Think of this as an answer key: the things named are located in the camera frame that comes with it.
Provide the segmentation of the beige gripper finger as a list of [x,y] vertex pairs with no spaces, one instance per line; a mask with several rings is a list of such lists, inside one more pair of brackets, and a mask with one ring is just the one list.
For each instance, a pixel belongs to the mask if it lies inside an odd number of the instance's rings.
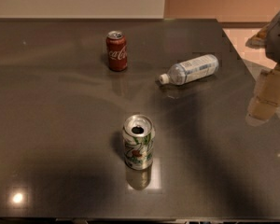
[[256,34],[252,35],[245,43],[247,47],[264,47],[266,45],[266,37],[269,25],[266,24]]
[[279,107],[280,63],[270,71],[260,71],[245,120],[251,126],[260,126],[267,122]]

